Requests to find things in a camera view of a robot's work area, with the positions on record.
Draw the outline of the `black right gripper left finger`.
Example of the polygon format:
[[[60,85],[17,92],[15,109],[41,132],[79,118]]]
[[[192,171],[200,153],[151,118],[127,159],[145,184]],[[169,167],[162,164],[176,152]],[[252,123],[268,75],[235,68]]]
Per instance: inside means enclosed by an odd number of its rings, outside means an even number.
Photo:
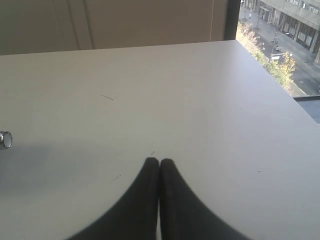
[[[71,240],[155,240],[160,164],[148,157],[123,196],[99,219]]]

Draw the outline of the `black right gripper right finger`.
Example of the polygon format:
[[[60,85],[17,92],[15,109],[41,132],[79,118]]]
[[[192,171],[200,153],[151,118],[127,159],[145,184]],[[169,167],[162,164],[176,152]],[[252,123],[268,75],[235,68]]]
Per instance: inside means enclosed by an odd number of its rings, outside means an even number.
[[[163,240],[248,239],[202,203],[169,158],[159,168],[159,217]]]

